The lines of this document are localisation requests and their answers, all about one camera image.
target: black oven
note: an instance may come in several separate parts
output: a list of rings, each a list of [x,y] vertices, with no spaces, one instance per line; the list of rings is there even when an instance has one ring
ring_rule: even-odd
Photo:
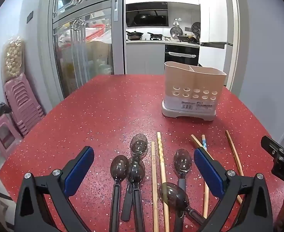
[[[128,27],[169,26],[167,2],[143,2],[126,4]]]
[[[165,45],[164,62],[173,61],[192,66],[201,66],[198,64],[199,48],[182,45]]]

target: oven handle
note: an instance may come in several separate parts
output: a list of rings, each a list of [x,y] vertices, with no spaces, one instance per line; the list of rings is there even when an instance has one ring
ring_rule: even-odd
[[[166,53],[169,55],[173,55],[173,56],[182,56],[182,57],[190,57],[190,58],[197,57],[196,55],[182,54],[182,53],[176,53],[176,52],[166,52]]]

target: metal bolt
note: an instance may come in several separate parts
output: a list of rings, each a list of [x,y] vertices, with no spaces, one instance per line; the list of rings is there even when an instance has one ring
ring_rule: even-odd
[[[24,178],[25,179],[28,179],[28,178],[30,178],[31,177],[31,173],[26,173],[25,175],[24,175]]]
[[[229,170],[228,171],[228,175],[233,177],[233,176],[235,176],[235,172],[233,170]]]
[[[262,179],[264,178],[263,174],[261,174],[261,173],[258,173],[258,174],[257,174],[257,177],[258,177],[260,180],[262,180]]]
[[[54,176],[60,175],[60,170],[59,170],[59,169],[55,169],[55,170],[53,171],[53,175],[54,175]]]

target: spoon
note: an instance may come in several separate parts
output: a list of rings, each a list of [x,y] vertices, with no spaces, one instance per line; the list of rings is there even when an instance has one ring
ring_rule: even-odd
[[[135,231],[145,232],[141,190],[139,188],[139,184],[145,176],[145,167],[143,161],[136,156],[128,160],[128,165],[126,174],[128,181],[133,185],[132,196],[135,213]]]
[[[206,219],[189,206],[189,199],[179,186],[165,182],[159,187],[159,196],[169,207],[186,212],[194,221],[201,225]]]
[[[118,213],[119,201],[121,197],[121,182],[126,178],[126,170],[128,168],[128,159],[123,155],[116,156],[110,167],[111,175],[114,179],[110,228],[109,232],[118,232]]]
[[[144,134],[139,133],[135,135],[130,142],[130,150],[132,156],[137,156],[141,159],[147,150],[148,141]],[[121,211],[121,220],[124,222],[129,221],[132,207],[132,184],[128,181],[127,190],[125,194],[124,204]]]
[[[189,172],[192,164],[190,153],[184,149],[178,149],[173,158],[175,170],[178,173],[177,185],[186,192],[186,174]],[[174,232],[182,232],[184,224],[184,212],[178,210],[175,216]]]

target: countertop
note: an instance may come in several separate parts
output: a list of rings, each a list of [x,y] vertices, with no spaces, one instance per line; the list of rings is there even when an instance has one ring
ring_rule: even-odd
[[[240,100],[227,89],[223,90],[214,121],[197,118],[167,118],[161,113],[164,96],[164,76],[161,75],[112,75],[97,76],[58,104],[24,138],[0,170],[0,179],[14,201],[26,172],[35,176],[50,174],[73,159],[89,145],[94,148],[95,160],[75,196],[70,198],[86,225],[97,232],[109,230],[111,197],[114,181],[110,175],[112,159],[120,154],[130,157],[130,140],[137,133],[144,133],[149,141],[148,153],[143,159],[146,175],[141,185],[146,231],[153,231],[151,141],[160,131],[169,182],[177,184],[173,171],[173,156],[177,149],[185,148],[193,155],[190,134],[206,136],[209,153],[226,169],[237,166],[225,136],[229,130],[238,151],[246,176],[262,173],[268,184],[273,215],[276,216],[284,198],[284,182],[271,174],[272,157],[260,146],[267,131]],[[160,180],[159,159],[156,157],[157,181]],[[190,206],[203,212],[204,181],[195,164],[186,176]],[[126,189],[122,182],[120,210]],[[209,213],[217,203],[210,194]],[[64,227],[56,215],[51,199],[47,196],[51,214],[59,229]],[[159,203],[159,226],[164,231],[162,204]],[[236,202],[226,226],[234,220],[239,204]],[[175,212],[170,209],[172,231]],[[134,231],[133,210],[129,222],[119,220],[119,231]],[[197,227],[187,218],[184,232]]]
[[[171,44],[171,45],[180,45],[180,46],[189,46],[194,48],[199,48],[199,44],[187,43],[187,42],[177,42],[177,41],[154,41],[154,40],[136,40],[130,41],[127,40],[126,43],[160,43],[160,44]]]

